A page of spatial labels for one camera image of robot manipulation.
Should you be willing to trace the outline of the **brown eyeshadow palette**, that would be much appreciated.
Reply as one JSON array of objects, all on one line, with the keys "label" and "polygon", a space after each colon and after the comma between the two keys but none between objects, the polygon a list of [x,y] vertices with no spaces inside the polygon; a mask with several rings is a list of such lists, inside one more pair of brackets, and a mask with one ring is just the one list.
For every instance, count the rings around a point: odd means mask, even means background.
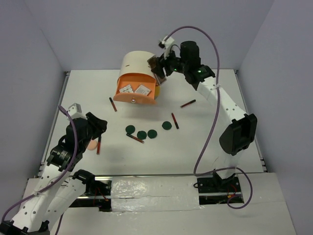
[{"label": "brown eyeshadow palette", "polygon": [[166,81],[166,76],[163,70],[163,66],[160,63],[160,58],[155,55],[147,60],[151,72],[155,75],[155,78],[159,85],[162,85]]}]

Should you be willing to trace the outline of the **red lip gloss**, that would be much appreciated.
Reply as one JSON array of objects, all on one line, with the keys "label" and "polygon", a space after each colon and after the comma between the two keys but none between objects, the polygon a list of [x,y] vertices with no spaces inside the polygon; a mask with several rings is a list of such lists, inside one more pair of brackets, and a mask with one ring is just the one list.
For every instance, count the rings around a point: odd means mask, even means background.
[{"label": "red lip gloss", "polygon": [[141,139],[139,139],[139,138],[137,138],[137,137],[135,137],[135,136],[133,136],[133,135],[131,135],[129,133],[126,133],[126,136],[128,136],[129,138],[132,138],[132,139],[134,139],[134,140],[136,140],[136,141],[138,141],[140,143],[144,143],[143,140],[141,140]]},{"label": "red lip gloss", "polygon": [[178,122],[177,122],[177,120],[176,120],[176,117],[175,117],[174,113],[171,113],[171,116],[172,116],[172,119],[173,119],[173,121],[174,121],[174,124],[175,124],[176,129],[179,129],[179,125],[178,125]]},{"label": "red lip gloss", "polygon": [[115,106],[115,103],[114,103],[113,99],[112,99],[111,97],[109,97],[109,100],[110,100],[110,103],[111,103],[111,105],[112,105],[114,111],[117,112],[117,108],[116,108],[116,106]]},{"label": "red lip gloss", "polygon": [[190,105],[190,104],[193,104],[193,103],[195,103],[195,102],[196,102],[196,100],[193,99],[193,100],[191,100],[191,101],[189,101],[189,102],[187,102],[187,103],[181,105],[180,108],[184,108],[184,107],[186,107],[186,106],[188,106],[188,105]]},{"label": "red lip gloss", "polygon": [[99,136],[98,137],[98,141],[97,141],[97,150],[96,150],[96,154],[99,155],[100,154],[100,151],[101,151],[101,139],[102,137]]}]

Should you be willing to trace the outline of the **yellow drawer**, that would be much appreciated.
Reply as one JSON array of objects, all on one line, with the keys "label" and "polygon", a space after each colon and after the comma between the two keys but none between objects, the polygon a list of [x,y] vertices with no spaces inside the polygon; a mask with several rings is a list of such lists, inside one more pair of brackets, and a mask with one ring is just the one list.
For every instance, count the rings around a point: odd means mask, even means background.
[{"label": "yellow drawer", "polygon": [[155,99],[158,98],[159,94],[160,94],[160,86],[155,86]]}]

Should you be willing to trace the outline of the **pink square compact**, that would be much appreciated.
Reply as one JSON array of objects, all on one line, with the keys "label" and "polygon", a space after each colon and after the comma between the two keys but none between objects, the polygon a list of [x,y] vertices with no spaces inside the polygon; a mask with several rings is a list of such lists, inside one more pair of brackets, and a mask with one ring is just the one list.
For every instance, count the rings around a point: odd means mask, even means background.
[{"label": "pink square compact", "polygon": [[148,96],[150,92],[151,92],[151,90],[142,84],[139,85],[137,87],[137,89],[134,91],[134,93],[136,93],[136,94],[141,94],[141,95],[145,95],[145,96]]}]

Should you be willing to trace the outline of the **orange top drawer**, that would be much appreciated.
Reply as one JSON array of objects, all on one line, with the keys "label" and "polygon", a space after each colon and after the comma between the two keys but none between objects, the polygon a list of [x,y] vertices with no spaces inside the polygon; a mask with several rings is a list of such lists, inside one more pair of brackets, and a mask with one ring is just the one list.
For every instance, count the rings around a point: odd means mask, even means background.
[{"label": "orange top drawer", "polygon": [[150,75],[128,73],[119,77],[114,101],[155,105],[157,81]]}]

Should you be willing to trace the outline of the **white pan makeup palette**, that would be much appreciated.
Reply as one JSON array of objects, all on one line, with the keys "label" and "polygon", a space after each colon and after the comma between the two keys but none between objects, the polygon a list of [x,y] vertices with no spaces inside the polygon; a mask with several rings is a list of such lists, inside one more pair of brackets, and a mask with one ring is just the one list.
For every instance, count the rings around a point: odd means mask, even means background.
[{"label": "white pan makeup palette", "polygon": [[119,89],[120,93],[133,93],[132,86],[130,84]]}]

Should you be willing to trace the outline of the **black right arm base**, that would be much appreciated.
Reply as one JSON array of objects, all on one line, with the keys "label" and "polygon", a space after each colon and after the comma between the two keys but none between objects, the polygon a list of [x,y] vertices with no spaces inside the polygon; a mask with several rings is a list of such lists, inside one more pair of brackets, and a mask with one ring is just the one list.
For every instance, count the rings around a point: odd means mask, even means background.
[{"label": "black right arm base", "polygon": [[235,167],[225,167],[206,173],[195,173],[196,182],[193,187],[198,191],[199,204],[243,204],[241,185],[235,171]]}]

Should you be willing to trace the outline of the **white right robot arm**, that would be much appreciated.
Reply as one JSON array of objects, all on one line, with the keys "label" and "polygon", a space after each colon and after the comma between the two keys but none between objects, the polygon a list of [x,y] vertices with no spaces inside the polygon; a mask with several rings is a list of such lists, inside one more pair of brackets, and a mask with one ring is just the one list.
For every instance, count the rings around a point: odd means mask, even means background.
[{"label": "white right robot arm", "polygon": [[163,39],[158,45],[164,53],[148,60],[158,83],[162,84],[174,72],[181,73],[188,84],[217,108],[212,126],[216,127],[219,122],[223,131],[218,134],[219,149],[212,166],[218,176],[212,182],[215,190],[224,191],[230,185],[229,178],[236,172],[242,152],[254,141],[257,117],[241,109],[221,87],[217,74],[201,63],[196,42],[182,42],[179,56],[173,50],[172,38]]}]

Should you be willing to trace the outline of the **peach round makeup puff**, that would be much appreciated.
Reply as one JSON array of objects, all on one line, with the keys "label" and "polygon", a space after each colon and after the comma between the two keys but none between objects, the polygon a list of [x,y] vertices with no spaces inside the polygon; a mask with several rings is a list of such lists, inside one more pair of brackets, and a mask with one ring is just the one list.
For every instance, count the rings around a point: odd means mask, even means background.
[{"label": "peach round makeup puff", "polygon": [[97,148],[98,142],[96,140],[91,140],[87,146],[87,150],[93,151]]}]

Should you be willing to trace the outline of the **cream round drawer cabinet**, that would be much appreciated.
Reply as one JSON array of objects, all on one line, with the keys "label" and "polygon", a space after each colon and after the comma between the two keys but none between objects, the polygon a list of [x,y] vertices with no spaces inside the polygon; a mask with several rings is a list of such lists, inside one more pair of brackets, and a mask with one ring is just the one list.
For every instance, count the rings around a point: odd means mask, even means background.
[{"label": "cream round drawer cabinet", "polygon": [[119,77],[128,73],[142,73],[155,78],[147,62],[152,56],[154,54],[147,51],[131,51],[127,53],[122,60]]}]

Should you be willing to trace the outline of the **green round pad leftmost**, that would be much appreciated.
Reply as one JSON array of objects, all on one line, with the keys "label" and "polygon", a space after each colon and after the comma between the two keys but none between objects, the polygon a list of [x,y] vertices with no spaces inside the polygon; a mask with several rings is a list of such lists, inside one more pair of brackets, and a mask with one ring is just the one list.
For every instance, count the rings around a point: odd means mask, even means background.
[{"label": "green round pad leftmost", "polygon": [[127,134],[132,134],[135,132],[135,127],[133,125],[128,125],[126,128],[125,128],[125,131]]}]

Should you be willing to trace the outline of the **red lip gloss by pads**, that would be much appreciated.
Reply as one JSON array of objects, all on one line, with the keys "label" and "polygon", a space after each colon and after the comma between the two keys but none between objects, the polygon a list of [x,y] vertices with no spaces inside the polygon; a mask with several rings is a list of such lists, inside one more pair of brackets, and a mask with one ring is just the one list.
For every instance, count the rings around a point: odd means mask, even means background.
[{"label": "red lip gloss by pads", "polygon": [[139,138],[137,138],[137,137],[135,137],[135,136],[133,136],[133,135],[131,135],[129,133],[126,133],[126,136],[128,136],[129,138],[132,138],[132,139],[134,139],[134,140],[136,140],[136,141],[138,141],[140,143],[144,143],[143,140],[141,140],[141,139],[139,139]]}]

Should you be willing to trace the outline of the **green round pad folded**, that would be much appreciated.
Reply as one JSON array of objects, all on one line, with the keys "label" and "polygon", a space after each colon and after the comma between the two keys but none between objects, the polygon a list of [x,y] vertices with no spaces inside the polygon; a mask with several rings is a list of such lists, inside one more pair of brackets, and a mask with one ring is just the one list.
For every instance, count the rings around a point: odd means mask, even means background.
[{"label": "green round pad folded", "polygon": [[147,133],[145,131],[138,131],[137,138],[140,140],[145,140],[147,138]]}]

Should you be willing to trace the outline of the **green round pad rightmost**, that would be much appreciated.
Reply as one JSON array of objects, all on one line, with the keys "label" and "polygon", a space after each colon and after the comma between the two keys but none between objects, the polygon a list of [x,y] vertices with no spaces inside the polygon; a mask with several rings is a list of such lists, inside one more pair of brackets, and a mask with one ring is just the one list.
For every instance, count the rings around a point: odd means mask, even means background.
[{"label": "green round pad rightmost", "polygon": [[172,124],[171,124],[169,121],[165,121],[165,122],[163,122],[163,124],[162,124],[162,128],[163,128],[164,130],[170,130],[170,129],[172,128]]}]

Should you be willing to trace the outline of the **clear plastic sheet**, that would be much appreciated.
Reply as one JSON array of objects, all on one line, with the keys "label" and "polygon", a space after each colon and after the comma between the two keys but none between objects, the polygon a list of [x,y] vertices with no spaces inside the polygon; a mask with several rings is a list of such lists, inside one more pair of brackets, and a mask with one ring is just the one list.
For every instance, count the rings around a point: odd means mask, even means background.
[{"label": "clear plastic sheet", "polygon": [[194,176],[116,177],[111,188],[113,212],[163,212],[200,209]]}]

